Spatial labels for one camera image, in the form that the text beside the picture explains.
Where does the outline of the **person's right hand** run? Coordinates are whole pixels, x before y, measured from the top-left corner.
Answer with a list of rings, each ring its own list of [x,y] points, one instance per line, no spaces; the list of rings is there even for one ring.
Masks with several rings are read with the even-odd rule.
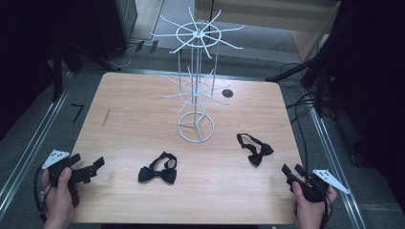
[[[322,223],[326,214],[325,204],[307,201],[300,184],[296,181],[292,182],[292,190],[294,194],[293,207],[297,211],[296,224],[297,222]]]

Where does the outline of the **metal floor rail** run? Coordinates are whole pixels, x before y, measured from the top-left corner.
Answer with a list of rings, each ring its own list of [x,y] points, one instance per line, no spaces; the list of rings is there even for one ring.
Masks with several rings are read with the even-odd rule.
[[[341,166],[341,163],[339,162],[335,149],[332,145],[329,133],[326,129],[323,119],[318,116],[317,112],[314,109],[311,109],[310,113],[315,129],[317,130],[320,141],[326,153],[326,157],[330,165],[330,171],[346,188],[351,188]],[[348,217],[351,221],[352,227],[354,229],[367,229],[365,220],[362,217],[354,193],[346,194],[341,191],[340,194],[348,213]]]
[[[53,92],[46,90],[0,141],[0,221],[52,127],[74,76],[71,72],[63,73],[59,98],[51,102],[47,96],[53,97]]]

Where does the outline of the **light wooden cabinet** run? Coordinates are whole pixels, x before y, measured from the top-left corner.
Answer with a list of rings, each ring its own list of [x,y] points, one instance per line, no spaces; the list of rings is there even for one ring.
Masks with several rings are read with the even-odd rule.
[[[333,26],[340,0],[194,0],[198,19],[221,10],[219,21],[292,31],[302,61],[307,61]]]

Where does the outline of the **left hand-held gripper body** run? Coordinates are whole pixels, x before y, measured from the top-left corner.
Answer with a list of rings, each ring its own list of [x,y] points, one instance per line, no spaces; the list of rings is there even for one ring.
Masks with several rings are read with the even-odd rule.
[[[72,166],[66,166],[65,161],[67,157],[72,155],[69,152],[62,152],[53,150],[45,162],[42,164],[43,169],[47,169],[49,173],[49,182],[53,187],[58,186],[58,181],[61,173],[65,168],[71,168]],[[79,203],[79,197],[75,190],[77,183],[89,183],[92,177],[96,176],[96,168],[92,165],[72,170],[72,176],[68,182],[68,189],[72,197],[72,205],[76,207]]]

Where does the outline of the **black bow tie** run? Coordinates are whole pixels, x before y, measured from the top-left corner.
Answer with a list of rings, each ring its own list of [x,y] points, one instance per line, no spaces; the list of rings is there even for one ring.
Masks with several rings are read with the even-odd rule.
[[[155,170],[155,166],[163,159],[167,158],[164,168],[160,171]],[[146,182],[155,177],[161,178],[168,184],[173,184],[177,178],[177,158],[166,152],[162,152],[158,158],[153,160],[148,166],[143,166],[139,170],[138,182]]]
[[[260,151],[257,151],[257,148],[254,145],[244,143],[243,136],[244,134],[237,134],[237,140],[243,149],[248,149],[251,152],[251,155],[247,158],[252,165],[258,167],[261,164],[264,156],[269,156],[274,153],[274,150],[269,144],[262,142],[252,135],[245,134],[245,136],[248,136],[252,142],[261,147]]]

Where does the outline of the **person's left hand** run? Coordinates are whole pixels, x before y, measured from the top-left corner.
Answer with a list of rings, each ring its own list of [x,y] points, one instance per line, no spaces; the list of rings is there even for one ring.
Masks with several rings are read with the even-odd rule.
[[[48,193],[45,197],[47,207],[47,221],[58,221],[63,223],[72,223],[75,218],[75,207],[72,205],[72,197],[68,189],[68,182],[72,176],[72,169],[65,168],[60,175],[58,186],[53,187],[49,183],[49,173],[45,170],[41,181],[45,191]]]

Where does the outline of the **white wire display rack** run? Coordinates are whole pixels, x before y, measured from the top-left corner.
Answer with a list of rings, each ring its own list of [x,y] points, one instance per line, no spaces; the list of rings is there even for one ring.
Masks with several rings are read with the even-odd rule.
[[[227,105],[226,102],[214,97],[216,91],[227,90],[229,85],[217,86],[217,68],[221,44],[235,50],[242,47],[234,46],[223,40],[225,32],[239,31],[243,26],[232,29],[219,29],[214,25],[222,11],[209,21],[198,21],[188,9],[191,21],[178,24],[160,16],[165,23],[175,26],[172,33],[151,33],[153,38],[173,37],[178,46],[171,51],[178,58],[177,77],[166,76],[166,79],[178,87],[176,94],[164,95],[163,98],[176,97],[182,102],[178,111],[181,115],[177,123],[179,135],[192,143],[203,143],[215,132],[214,120],[205,107],[210,103]]]

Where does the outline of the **dark cabinet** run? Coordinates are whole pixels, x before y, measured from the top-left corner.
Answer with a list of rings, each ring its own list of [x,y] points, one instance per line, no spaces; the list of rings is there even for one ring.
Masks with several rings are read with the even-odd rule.
[[[111,59],[123,52],[138,19],[135,0],[95,0],[101,28],[101,56]]]

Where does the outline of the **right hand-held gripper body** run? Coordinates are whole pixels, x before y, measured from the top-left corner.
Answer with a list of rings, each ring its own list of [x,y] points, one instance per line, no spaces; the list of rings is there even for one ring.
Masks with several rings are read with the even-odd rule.
[[[328,170],[314,169],[311,173],[307,173],[306,177],[297,177],[294,175],[294,179],[287,179],[287,184],[292,186],[293,181],[300,184],[303,195],[309,202],[325,201],[326,192],[330,186],[343,191],[345,194],[349,194],[351,192]]]

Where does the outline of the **black metal stand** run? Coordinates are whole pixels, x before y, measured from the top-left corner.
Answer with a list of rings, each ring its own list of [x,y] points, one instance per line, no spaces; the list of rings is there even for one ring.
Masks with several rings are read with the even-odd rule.
[[[63,92],[63,79],[62,79],[62,61],[65,61],[68,68],[76,73],[82,69],[82,64],[78,58],[78,54],[84,54],[91,60],[96,62],[99,66],[108,71],[118,72],[121,67],[113,67],[106,61],[94,53],[86,50],[74,41],[66,39],[57,39],[53,45],[53,99],[55,102]]]
[[[326,86],[327,81],[327,62],[330,60],[331,55],[330,51],[322,48],[313,58],[310,60],[298,64],[296,67],[292,69],[280,73],[276,76],[267,77],[266,82],[274,82],[277,83],[283,79],[286,79],[296,73],[299,73],[303,70],[306,70],[306,73],[301,79],[301,85],[304,88],[311,87],[314,83],[316,83],[316,92],[315,92],[315,112],[318,114],[319,117],[322,116],[322,108],[323,105],[323,95],[324,95],[324,88]]]

